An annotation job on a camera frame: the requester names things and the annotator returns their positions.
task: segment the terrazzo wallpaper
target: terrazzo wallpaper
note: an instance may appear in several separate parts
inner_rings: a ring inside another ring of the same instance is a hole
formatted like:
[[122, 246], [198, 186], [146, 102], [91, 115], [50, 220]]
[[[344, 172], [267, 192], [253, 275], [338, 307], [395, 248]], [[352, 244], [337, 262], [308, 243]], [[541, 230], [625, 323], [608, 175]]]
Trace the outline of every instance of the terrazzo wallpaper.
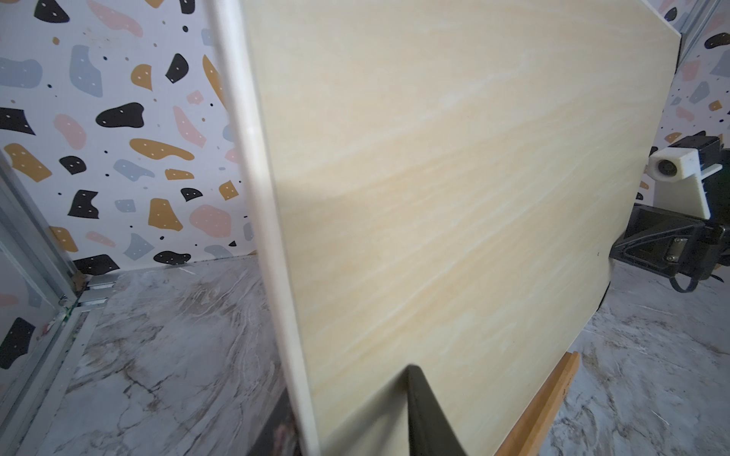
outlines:
[[697, 0], [649, 0], [649, 4], [664, 16], [675, 30], [680, 30], [685, 24], [695, 3]]
[[[712, 14], [700, 40], [672, 81], [652, 150], [664, 149], [684, 136], [703, 130], [724, 139], [729, 129], [730, 1], [725, 0]], [[645, 174], [637, 202], [651, 205], [653, 199], [654, 180]]]
[[0, 148], [86, 274], [254, 250], [195, 0], [0, 0]]

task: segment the white edge trim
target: white edge trim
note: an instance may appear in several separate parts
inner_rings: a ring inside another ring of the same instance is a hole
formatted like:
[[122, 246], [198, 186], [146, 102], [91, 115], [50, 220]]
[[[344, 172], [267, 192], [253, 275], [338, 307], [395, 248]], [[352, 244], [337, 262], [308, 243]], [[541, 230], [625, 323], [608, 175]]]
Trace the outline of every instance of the white edge trim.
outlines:
[[256, 249], [266, 294], [272, 310], [277, 345], [282, 358], [289, 398], [297, 419], [304, 456], [319, 456], [304, 352], [289, 282], [284, 243], [264, 129], [258, 108], [253, 68], [242, 0], [209, 1], [212, 29], [217, 35], [219, 65], [226, 88], [231, 126], [236, 134], [242, 174], [246, 177], [247, 202], [253, 213]]

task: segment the wood grain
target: wood grain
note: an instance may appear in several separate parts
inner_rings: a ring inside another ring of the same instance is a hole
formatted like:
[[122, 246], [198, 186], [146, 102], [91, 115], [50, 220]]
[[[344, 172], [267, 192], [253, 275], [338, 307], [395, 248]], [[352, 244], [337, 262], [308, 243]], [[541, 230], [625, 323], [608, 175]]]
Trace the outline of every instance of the wood grain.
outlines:
[[494, 456], [537, 456], [579, 367], [580, 353], [563, 355]]
[[493, 454], [603, 296], [679, 36], [634, 0], [212, 8], [305, 452], [406, 454], [414, 363]]

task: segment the wooden board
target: wooden board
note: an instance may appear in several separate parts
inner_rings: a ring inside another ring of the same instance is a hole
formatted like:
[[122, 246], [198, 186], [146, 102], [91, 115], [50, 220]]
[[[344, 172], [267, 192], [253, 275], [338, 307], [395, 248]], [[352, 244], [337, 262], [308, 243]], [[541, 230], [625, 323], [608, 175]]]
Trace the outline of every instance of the wooden board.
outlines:
[[635, 0], [213, 2], [308, 455], [493, 454], [595, 311], [679, 36]]
[[494, 456], [537, 456], [579, 367], [579, 352], [560, 358]]

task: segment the gray marble surface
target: gray marble surface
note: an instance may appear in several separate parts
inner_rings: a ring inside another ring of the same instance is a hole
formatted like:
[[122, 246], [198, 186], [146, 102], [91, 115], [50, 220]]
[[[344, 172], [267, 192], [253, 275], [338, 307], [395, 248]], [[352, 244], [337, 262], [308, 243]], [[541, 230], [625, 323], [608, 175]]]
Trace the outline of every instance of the gray marble surface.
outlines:
[[245, 455], [284, 390], [256, 257], [116, 289], [38, 455]]
[[582, 365], [541, 456], [730, 455], [730, 280], [721, 274], [724, 284], [680, 294], [616, 265], [571, 347]]

